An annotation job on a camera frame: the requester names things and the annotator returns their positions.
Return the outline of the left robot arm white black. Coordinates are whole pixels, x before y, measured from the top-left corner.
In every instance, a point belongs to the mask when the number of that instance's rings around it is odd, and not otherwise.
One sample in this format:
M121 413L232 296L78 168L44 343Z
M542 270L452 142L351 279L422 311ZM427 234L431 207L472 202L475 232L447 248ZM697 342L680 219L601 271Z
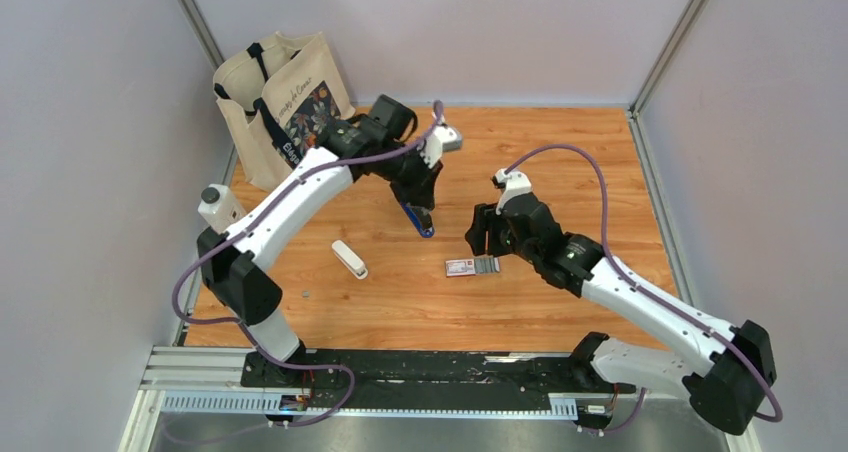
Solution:
M385 95L365 114L329 118L314 147L258 206L224 231L207 228L198 237L203 284L266 355L267 373L279 385L299 383L306 361L296 353L302 341L282 312L283 292L270 269L324 205L362 176L375 175L389 183L419 233L432 234L442 157L459 149L462 137L445 122L441 102L433 105L432 124L417 139L405 140L417 123L411 109Z

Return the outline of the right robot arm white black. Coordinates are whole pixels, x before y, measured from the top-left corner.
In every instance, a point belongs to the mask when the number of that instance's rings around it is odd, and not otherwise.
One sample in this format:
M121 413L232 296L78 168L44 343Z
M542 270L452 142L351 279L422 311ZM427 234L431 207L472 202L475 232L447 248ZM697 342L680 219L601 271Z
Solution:
M779 422L771 338L752 320L734 325L646 282L603 243L565 232L532 192L477 204L465 240L476 255L515 255L548 285L628 319L666 351L628 346L608 334L584 337L570 364L586 391L626 383L685 399L724 433L741 436L754 419Z

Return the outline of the blue stapler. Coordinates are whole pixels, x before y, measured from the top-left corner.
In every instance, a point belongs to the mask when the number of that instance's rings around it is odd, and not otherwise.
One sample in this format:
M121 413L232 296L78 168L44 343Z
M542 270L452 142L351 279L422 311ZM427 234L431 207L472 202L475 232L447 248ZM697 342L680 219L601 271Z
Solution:
M433 219L428 209L410 204L402 204L401 208L422 238L431 238L435 234Z

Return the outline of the white stapler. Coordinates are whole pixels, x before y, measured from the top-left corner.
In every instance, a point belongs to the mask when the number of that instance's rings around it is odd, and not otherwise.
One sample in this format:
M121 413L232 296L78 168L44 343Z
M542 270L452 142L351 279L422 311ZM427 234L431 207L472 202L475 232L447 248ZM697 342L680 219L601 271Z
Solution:
M331 250L354 277L363 280L368 276L365 261L346 242L343 240L334 241L331 244Z

